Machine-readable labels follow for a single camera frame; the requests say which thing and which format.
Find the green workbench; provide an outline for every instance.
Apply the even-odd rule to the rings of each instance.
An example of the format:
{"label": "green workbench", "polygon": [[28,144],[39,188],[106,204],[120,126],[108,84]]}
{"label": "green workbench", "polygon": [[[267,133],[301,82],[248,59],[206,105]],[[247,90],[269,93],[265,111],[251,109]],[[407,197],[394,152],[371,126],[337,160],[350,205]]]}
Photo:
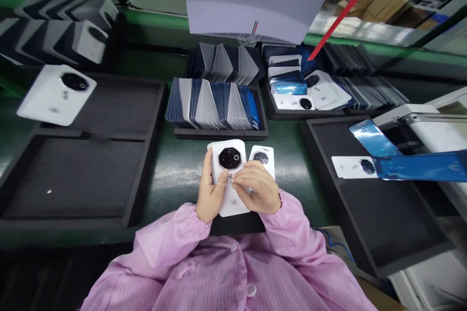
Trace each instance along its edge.
{"label": "green workbench", "polygon": [[[167,15],[129,12],[130,22],[124,45],[115,59],[111,73],[134,77],[164,80],[171,86],[174,76],[185,75],[186,55],[184,49],[204,41],[216,44],[236,43],[235,40],[191,35],[188,32],[186,18]],[[305,42],[316,44],[319,37],[308,35]],[[349,42],[332,39],[336,43]],[[369,44],[371,52],[398,56],[400,48]],[[418,59],[433,60],[431,54],[406,50],[404,56],[413,55]],[[436,58],[450,62],[451,57],[437,54]],[[399,88],[419,83],[401,79]],[[444,94],[452,91],[452,84],[437,83],[426,85],[426,94]],[[14,154],[21,149],[33,122],[16,116],[20,100],[5,96],[14,94],[0,93],[0,175],[3,173]],[[418,93],[410,97],[417,101]],[[268,121],[269,137],[265,141],[247,141],[249,154],[254,144],[270,146],[275,152],[276,181],[281,188],[295,195],[302,203],[305,214],[312,227],[336,225],[326,195],[321,187],[316,169],[310,161],[305,143],[298,130],[298,121]],[[162,123],[159,146],[154,159],[154,173],[149,187],[141,220],[136,227],[112,230],[64,231],[57,227],[54,231],[13,231],[0,230],[0,249],[21,246],[73,246],[91,244],[109,244],[133,240],[134,232],[166,213],[176,210],[185,202],[195,203],[198,193],[203,156],[206,152],[206,140],[176,139],[173,126]]]}
{"label": "green workbench", "polygon": [[[186,56],[122,50],[114,74],[165,80],[171,86],[174,76],[184,76]],[[24,144],[34,122],[16,116],[20,100],[0,99],[0,174]],[[305,149],[298,121],[268,121],[269,138],[246,141],[246,151],[255,144],[274,148],[276,180],[302,203],[313,227],[336,224],[328,202]],[[138,227],[145,226],[185,202],[195,203],[207,140],[176,139],[173,126],[162,123],[154,159],[152,184]],[[0,249],[19,246],[70,246],[131,241],[138,227],[112,230],[12,231],[0,230]]]}

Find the cable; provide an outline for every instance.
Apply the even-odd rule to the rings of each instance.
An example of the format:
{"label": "cable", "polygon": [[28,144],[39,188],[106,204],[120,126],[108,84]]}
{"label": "cable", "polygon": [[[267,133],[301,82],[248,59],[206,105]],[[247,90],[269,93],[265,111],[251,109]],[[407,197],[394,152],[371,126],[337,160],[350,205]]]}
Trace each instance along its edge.
{"label": "cable", "polygon": [[328,231],[325,231],[325,230],[320,229],[320,228],[316,228],[316,230],[317,230],[317,231],[320,231],[320,232],[324,232],[325,234],[327,234],[327,238],[328,238],[328,242],[329,242],[329,246],[330,246],[330,247],[333,247],[333,246],[336,246],[336,245],[343,246],[344,249],[345,249],[345,251],[347,252],[349,258],[351,259],[351,261],[352,261],[353,263],[355,263],[355,260],[354,260],[354,258],[352,257],[352,255],[350,254],[350,251],[347,249],[347,247],[346,247],[344,244],[342,244],[342,243],[333,243],[333,242],[331,241],[331,235],[329,234]]}

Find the coat button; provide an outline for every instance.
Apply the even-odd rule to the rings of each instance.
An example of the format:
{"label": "coat button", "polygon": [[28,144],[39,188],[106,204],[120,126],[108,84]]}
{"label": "coat button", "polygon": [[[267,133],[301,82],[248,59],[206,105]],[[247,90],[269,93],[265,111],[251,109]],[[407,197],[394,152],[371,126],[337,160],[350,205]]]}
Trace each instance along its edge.
{"label": "coat button", "polygon": [[256,286],[253,283],[247,284],[247,297],[252,297],[256,294]]}

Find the hand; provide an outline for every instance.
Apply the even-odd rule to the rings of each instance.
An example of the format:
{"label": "hand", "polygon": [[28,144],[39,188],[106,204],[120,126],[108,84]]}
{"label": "hand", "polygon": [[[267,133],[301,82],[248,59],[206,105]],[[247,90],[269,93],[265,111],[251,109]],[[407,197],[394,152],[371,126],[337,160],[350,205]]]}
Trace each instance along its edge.
{"label": "hand", "polygon": [[[276,184],[263,164],[258,160],[250,160],[243,164],[244,169],[235,173],[232,186],[245,206],[252,211],[274,214],[281,207],[279,186]],[[254,193],[249,194],[241,186],[250,187]]]}
{"label": "hand", "polygon": [[198,202],[196,204],[196,214],[200,220],[210,223],[220,212],[222,203],[224,203],[225,186],[229,177],[229,171],[224,169],[219,176],[217,185],[213,185],[211,176],[211,158],[213,149],[210,148],[204,156],[203,172],[199,181]]}

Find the finger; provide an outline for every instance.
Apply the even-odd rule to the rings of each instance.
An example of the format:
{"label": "finger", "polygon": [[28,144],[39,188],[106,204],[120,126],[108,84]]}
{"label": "finger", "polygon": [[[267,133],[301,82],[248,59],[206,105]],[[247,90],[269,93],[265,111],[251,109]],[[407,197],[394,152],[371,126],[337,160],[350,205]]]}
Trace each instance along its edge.
{"label": "finger", "polygon": [[240,185],[250,187],[256,193],[260,193],[266,187],[264,180],[257,177],[238,177],[236,182]]}
{"label": "finger", "polygon": [[227,185],[227,180],[229,179],[229,171],[227,169],[222,170],[217,185],[214,188],[213,195],[223,196],[225,192],[225,186]]}
{"label": "finger", "polygon": [[263,169],[263,170],[266,170],[264,168],[263,163],[261,163],[259,160],[250,160],[250,161],[247,161],[245,164],[243,164],[244,168],[253,167],[253,166],[257,167],[257,168],[260,168],[260,169]]}
{"label": "finger", "polygon": [[234,190],[237,191],[238,197],[240,197],[247,209],[254,211],[255,202],[252,196],[248,192],[246,192],[245,189],[239,184],[232,184],[232,187]]}
{"label": "finger", "polygon": [[233,174],[233,179],[237,177],[255,177],[259,176],[264,180],[271,180],[272,176],[266,170],[259,169],[257,167],[249,167],[240,170],[239,172]]}
{"label": "finger", "polygon": [[206,155],[204,156],[203,161],[203,170],[201,173],[201,183],[210,185],[213,183],[213,178],[211,177],[211,159],[213,157],[213,149],[210,148]]}

